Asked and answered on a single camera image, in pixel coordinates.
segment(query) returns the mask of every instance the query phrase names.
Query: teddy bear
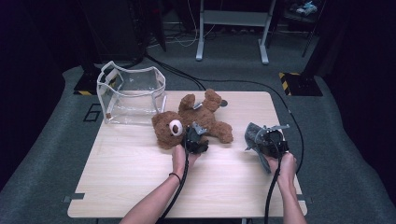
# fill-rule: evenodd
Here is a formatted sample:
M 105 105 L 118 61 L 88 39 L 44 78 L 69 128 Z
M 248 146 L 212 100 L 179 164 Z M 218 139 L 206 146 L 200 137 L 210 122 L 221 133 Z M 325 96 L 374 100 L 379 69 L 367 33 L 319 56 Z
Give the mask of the teddy bear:
M 160 147 L 169 149 L 180 144 L 185 131 L 196 124 L 205 130 L 204 135 L 214 136 L 223 144 L 233 141 L 233 128 L 230 124 L 218 121 L 215 112 L 223 103 L 221 97 L 212 89 L 205 91 L 205 99 L 195 103 L 195 95 L 187 94 L 179 104 L 178 111 L 166 111 L 151 119 L 157 143 Z M 203 136 L 200 142 L 207 142 Z

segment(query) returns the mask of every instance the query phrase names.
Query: wooden table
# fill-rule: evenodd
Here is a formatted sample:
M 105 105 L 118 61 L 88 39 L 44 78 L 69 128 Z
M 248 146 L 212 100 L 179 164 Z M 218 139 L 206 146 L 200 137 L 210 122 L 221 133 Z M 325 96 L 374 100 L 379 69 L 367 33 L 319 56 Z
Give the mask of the wooden table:
M 203 91 L 167 91 L 165 111 L 177 111 L 180 99 Z M 268 92 L 218 91 L 228 105 L 216 111 L 217 120 L 233 126 L 234 141 L 222 144 L 209 138 L 209 149 L 189 170 L 183 190 L 167 217 L 264 217 L 265 199 L 272 180 L 257 153 L 245 150 L 250 122 L 272 127 L 279 121 Z M 124 217 L 172 171 L 171 150 L 160 149 L 150 125 L 104 124 L 99 129 L 76 193 L 70 217 Z M 300 185 L 295 178 L 297 193 Z M 306 205 L 299 202 L 304 214 Z M 269 216 L 282 217 L 278 187 L 272 195 Z

